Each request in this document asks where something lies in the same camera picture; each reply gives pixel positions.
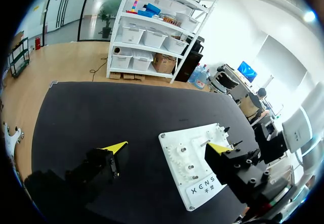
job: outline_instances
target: potted plant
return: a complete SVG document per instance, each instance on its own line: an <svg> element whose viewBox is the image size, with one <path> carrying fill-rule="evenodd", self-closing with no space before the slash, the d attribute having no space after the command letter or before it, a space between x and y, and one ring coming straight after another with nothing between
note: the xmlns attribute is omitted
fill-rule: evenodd
<svg viewBox="0 0 324 224"><path fill-rule="evenodd" d="M119 1L109 1L105 2L101 8L98 16L101 18L103 22L106 22L106 26L102 28L102 38L108 38L111 32L110 19L111 16L116 16L119 8Z"/></svg>

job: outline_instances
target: green metal rack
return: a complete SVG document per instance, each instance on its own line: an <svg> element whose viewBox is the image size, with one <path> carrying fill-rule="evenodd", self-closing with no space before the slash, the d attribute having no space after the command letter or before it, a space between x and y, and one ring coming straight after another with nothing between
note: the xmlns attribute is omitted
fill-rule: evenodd
<svg viewBox="0 0 324 224"><path fill-rule="evenodd" d="M24 41L27 41L27 48L24 48ZM22 46L22 51L14 57L14 51L17 50ZM28 37L21 40L12 50L11 50L11 56L12 56L12 62L10 62L9 58L9 65L10 65L10 71L13 78L17 78L20 73L26 68L26 66L29 64L29 50L28 50ZM20 60L20 58L23 57L24 61L21 63L18 67L16 67L16 63Z"/></svg>

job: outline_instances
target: ceiling light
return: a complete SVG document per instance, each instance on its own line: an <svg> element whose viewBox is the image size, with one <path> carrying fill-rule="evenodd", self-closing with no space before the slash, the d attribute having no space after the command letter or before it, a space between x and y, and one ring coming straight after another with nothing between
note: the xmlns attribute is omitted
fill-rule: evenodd
<svg viewBox="0 0 324 224"><path fill-rule="evenodd" d="M307 12L304 15L305 22L309 23L312 22L316 18L315 13L313 11Z"/></svg>

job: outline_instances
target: blue screen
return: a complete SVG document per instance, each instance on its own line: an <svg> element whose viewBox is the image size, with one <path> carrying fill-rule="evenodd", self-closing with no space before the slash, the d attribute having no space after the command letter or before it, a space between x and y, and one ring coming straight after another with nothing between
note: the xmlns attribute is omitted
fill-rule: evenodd
<svg viewBox="0 0 324 224"><path fill-rule="evenodd" d="M249 81L252 82L258 75L245 61L238 67L238 71Z"/></svg>

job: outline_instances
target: white storage bin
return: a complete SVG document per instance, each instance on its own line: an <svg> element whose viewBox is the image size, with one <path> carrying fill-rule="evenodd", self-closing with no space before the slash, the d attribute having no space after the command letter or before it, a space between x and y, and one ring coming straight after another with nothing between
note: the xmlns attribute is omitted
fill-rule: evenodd
<svg viewBox="0 0 324 224"><path fill-rule="evenodd" d="M152 54L146 51L133 50L133 57L133 70L146 71L153 61Z"/></svg>
<svg viewBox="0 0 324 224"><path fill-rule="evenodd" d="M112 54L112 68L128 68L131 58L133 57L133 50L128 48L121 48L118 55Z"/></svg>
<svg viewBox="0 0 324 224"><path fill-rule="evenodd" d="M187 42L180 41L171 36L167 37L166 40L164 41L164 46L168 51L177 53L179 55L183 52L183 50L186 48L187 45L188 45Z"/></svg>
<svg viewBox="0 0 324 224"><path fill-rule="evenodd" d="M144 44L146 46L160 48L166 37L168 36L165 33L153 28L148 28L144 32Z"/></svg>
<svg viewBox="0 0 324 224"><path fill-rule="evenodd" d="M123 43L135 43L138 44L141 40L145 28L135 24L127 24L123 26L123 37L121 41Z"/></svg>
<svg viewBox="0 0 324 224"><path fill-rule="evenodd" d="M192 18L184 13L177 13L176 20L181 22L181 25L180 25L181 28L183 28L187 31L191 31L191 32L193 32L194 29L199 24L199 22L197 20L195 20L194 18Z"/></svg>

